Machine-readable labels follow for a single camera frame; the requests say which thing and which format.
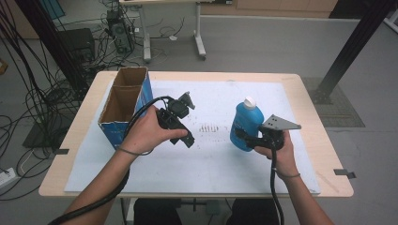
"hand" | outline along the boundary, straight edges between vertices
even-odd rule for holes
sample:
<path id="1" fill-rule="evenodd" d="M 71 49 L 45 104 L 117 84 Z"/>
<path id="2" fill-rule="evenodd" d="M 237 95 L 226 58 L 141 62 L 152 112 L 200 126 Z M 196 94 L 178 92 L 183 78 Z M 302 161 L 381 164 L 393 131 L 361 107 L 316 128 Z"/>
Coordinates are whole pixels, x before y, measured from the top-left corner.
<path id="1" fill-rule="evenodd" d="M 137 120 L 126 139 L 120 145 L 121 148 L 135 154 L 143 154 L 166 140 L 182 138 L 188 135 L 188 131 L 185 129 L 161 128 L 156 116 L 156 110 L 155 106 L 149 107 L 146 115 Z"/>
<path id="2" fill-rule="evenodd" d="M 276 162 L 276 170 L 279 174 L 284 176 L 293 176 L 299 173 L 296 167 L 295 155 L 294 155 L 294 147 L 292 144 L 292 140 L 290 139 L 290 133 L 288 130 L 283 132 L 284 135 L 284 145 L 283 148 L 276 151 L 277 154 L 277 162 Z M 272 151 L 265 147 L 254 147 L 254 150 L 261 155 L 266 156 L 267 158 L 272 158 Z"/>

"white paper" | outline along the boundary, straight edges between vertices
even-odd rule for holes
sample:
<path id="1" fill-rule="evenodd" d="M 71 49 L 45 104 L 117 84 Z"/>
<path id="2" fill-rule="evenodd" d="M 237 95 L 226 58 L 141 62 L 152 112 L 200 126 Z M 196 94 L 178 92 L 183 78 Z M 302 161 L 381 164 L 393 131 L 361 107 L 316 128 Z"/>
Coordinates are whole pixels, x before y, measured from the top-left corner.
<path id="1" fill-rule="evenodd" d="M 151 81 L 155 97 L 179 98 L 189 91 L 195 110 L 181 122 L 195 142 L 164 142 L 149 156 L 131 165 L 123 192 L 175 194 L 262 194 L 270 193 L 270 160 L 254 151 L 244 152 L 229 140 L 236 106 L 251 96 L 265 119 L 272 114 L 296 122 L 283 85 L 276 82 L 160 82 Z M 100 130 L 98 118 L 109 90 L 103 97 L 78 154 L 65 191 L 82 191 L 112 156 L 114 149 Z M 295 158 L 308 189 L 320 193 L 314 169 L 299 130 L 292 130 Z M 278 193 L 287 193 L 277 177 Z"/>

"black pole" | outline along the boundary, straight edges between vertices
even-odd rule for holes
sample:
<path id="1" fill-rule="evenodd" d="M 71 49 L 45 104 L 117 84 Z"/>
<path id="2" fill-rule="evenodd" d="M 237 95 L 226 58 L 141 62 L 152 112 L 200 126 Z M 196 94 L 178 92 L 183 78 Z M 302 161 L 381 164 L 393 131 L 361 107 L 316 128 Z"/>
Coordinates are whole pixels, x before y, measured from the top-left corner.
<path id="1" fill-rule="evenodd" d="M 373 2 L 343 46 L 318 88 L 310 91 L 313 103 L 330 104 L 329 96 L 331 92 L 343 78 L 345 72 L 360 54 L 360 51 L 372 37 L 375 30 L 386 18 L 394 3 L 395 0 L 376 0 Z"/>
<path id="2" fill-rule="evenodd" d="M 83 69 L 69 55 L 67 48 L 58 36 L 53 21 L 41 5 L 40 0 L 15 0 L 15 2 L 35 29 L 55 63 L 64 73 L 78 98 L 83 99 L 88 91 L 88 84 L 82 75 Z"/>

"black tape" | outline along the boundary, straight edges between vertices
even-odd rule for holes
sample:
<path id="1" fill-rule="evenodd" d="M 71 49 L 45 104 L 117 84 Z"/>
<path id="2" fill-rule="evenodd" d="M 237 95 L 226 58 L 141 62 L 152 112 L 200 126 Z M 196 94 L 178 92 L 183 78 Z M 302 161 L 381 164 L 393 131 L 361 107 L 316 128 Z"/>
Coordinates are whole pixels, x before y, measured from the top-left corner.
<path id="1" fill-rule="evenodd" d="M 334 169 L 334 174 L 336 175 L 346 175 L 348 179 L 357 178 L 354 172 L 349 172 L 346 169 Z"/>
<path id="2" fill-rule="evenodd" d="M 56 155 L 67 155 L 69 152 L 69 149 L 61 148 L 61 149 L 56 149 L 55 154 Z"/>

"bottle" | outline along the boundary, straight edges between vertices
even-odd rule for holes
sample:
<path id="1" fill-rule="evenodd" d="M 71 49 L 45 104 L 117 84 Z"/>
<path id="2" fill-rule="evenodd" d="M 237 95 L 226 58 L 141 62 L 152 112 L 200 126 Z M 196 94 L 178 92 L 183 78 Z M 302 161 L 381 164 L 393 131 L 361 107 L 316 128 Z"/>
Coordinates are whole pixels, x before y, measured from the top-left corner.
<path id="1" fill-rule="evenodd" d="M 237 105 L 237 113 L 232 123 L 230 139 L 239 149 L 250 152 L 252 149 L 246 146 L 243 139 L 235 134 L 236 128 L 243 129 L 248 135 L 258 137 L 258 128 L 264 122 L 264 115 L 256 106 L 252 97 L 246 97 L 245 100 Z"/>

